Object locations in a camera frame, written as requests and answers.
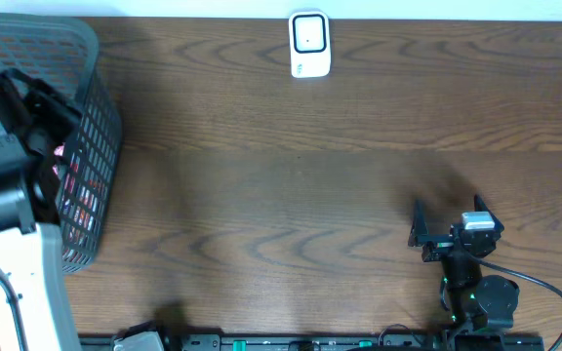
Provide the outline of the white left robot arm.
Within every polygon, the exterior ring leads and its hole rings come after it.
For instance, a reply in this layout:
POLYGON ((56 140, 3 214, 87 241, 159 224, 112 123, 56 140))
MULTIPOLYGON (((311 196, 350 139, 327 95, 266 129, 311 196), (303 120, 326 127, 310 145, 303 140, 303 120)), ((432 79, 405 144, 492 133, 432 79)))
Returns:
POLYGON ((79 130, 67 97, 18 69, 0 70, 0 347, 78 350, 62 272, 54 168, 79 130))

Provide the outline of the purple red snack bag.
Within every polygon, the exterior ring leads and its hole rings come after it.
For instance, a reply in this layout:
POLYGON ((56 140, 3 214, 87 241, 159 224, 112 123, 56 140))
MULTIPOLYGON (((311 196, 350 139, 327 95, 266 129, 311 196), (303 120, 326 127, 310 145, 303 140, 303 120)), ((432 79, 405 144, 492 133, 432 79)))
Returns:
POLYGON ((58 200, 65 242, 88 250, 99 244, 104 215, 104 183, 89 160, 93 153, 81 145, 71 154, 58 200))

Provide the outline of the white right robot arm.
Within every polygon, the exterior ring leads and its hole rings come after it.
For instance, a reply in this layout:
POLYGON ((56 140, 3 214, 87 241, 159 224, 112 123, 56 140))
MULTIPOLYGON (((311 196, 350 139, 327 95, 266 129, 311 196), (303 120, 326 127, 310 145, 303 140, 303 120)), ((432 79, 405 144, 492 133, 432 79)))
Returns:
POLYGON ((422 248, 424 262, 438 261, 443 268, 442 307, 457 327, 473 332, 504 331, 513 327, 519 286, 503 276, 483 275, 480 261, 497 248, 504 226, 482 198, 474 197, 474 210, 461 215, 447 234, 431 234, 422 203, 414 204, 408 245, 422 248))

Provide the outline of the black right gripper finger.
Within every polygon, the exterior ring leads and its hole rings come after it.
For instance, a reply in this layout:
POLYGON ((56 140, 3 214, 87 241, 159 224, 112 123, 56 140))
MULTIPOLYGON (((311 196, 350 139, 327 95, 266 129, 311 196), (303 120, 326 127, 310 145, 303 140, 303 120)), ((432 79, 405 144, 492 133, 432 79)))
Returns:
POLYGON ((424 216, 422 202, 416 200, 413 208, 413 219, 410 230, 408 246, 421 247, 428 241, 429 233, 424 216))
POLYGON ((489 213, 490 210, 483 201, 482 197, 479 194, 475 194, 473 198, 474 210, 476 212, 486 212, 489 213))

